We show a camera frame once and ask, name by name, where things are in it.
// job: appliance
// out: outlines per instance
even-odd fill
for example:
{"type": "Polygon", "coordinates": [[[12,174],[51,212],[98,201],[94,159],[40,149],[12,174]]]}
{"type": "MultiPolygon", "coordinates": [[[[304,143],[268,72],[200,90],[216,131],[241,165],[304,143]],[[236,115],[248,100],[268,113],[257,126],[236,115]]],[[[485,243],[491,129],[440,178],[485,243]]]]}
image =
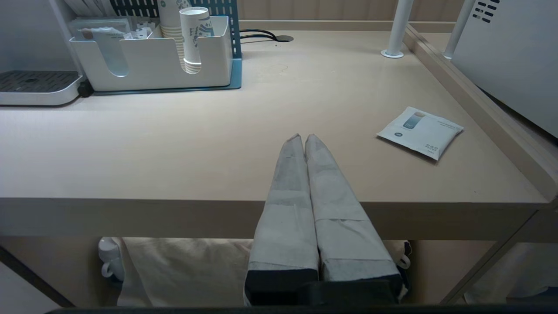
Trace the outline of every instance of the appliance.
{"type": "Polygon", "coordinates": [[[56,106],[79,96],[85,77],[66,27],[74,18],[63,0],[0,3],[0,104],[56,106]]]}
{"type": "Polygon", "coordinates": [[[558,137],[557,0],[479,0],[451,62],[473,83],[558,137]]]}

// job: drip tray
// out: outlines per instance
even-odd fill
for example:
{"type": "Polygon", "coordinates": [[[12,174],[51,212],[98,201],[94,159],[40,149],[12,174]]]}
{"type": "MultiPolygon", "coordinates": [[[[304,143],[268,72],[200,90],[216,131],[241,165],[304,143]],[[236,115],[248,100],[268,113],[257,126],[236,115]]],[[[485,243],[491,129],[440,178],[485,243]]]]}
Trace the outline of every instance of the drip tray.
{"type": "Polygon", "coordinates": [[[57,106],[78,96],[82,76],[76,71],[0,73],[0,104],[57,106]]]}
{"type": "Polygon", "coordinates": [[[0,92],[53,93],[77,79],[75,71],[9,71],[0,74],[0,92]]]}

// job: metal post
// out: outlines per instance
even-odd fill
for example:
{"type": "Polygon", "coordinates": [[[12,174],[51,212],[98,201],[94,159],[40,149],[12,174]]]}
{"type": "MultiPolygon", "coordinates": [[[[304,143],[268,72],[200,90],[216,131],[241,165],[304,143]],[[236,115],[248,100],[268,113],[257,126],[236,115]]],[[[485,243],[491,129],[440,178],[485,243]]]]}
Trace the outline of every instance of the metal post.
{"type": "Polygon", "coordinates": [[[448,41],[448,45],[446,46],[446,50],[444,51],[444,57],[446,57],[446,59],[451,60],[451,58],[453,57],[455,47],[459,42],[461,33],[463,33],[463,29],[465,28],[465,24],[467,23],[467,19],[469,18],[469,14],[473,9],[474,4],[475,0],[465,0],[465,2],[463,2],[461,12],[459,12],[459,17],[457,19],[457,22],[455,23],[453,31],[451,32],[450,41],[448,41]]]}
{"type": "Polygon", "coordinates": [[[413,8],[415,0],[399,0],[397,3],[397,10],[395,11],[395,18],[393,19],[393,26],[391,27],[391,35],[389,36],[388,48],[382,50],[382,55],[388,58],[401,58],[401,46],[403,45],[403,36],[405,35],[405,28],[409,23],[409,16],[413,8]]]}

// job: black cable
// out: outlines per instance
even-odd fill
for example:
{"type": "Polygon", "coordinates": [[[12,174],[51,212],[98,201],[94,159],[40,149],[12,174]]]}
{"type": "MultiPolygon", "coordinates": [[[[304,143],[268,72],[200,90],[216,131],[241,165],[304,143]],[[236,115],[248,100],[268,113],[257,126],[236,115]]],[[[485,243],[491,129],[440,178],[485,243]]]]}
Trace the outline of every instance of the black cable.
{"type": "Polygon", "coordinates": [[[252,34],[252,35],[244,35],[241,36],[240,39],[245,39],[245,38],[268,38],[277,42],[289,42],[290,40],[280,40],[277,38],[277,36],[275,36],[274,33],[266,31],[266,30],[257,30],[257,29],[246,29],[246,30],[240,30],[239,32],[244,33],[244,32],[260,32],[260,33],[264,33],[266,35],[263,34],[252,34]]]}

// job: white pouch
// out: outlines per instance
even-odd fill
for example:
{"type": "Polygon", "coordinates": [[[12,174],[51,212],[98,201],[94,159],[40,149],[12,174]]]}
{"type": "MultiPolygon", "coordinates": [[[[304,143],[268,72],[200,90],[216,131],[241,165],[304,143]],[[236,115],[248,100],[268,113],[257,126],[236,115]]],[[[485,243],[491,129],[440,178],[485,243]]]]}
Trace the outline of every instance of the white pouch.
{"type": "Polygon", "coordinates": [[[449,120],[407,107],[376,135],[439,160],[451,140],[461,131],[462,126],[449,120]]]}

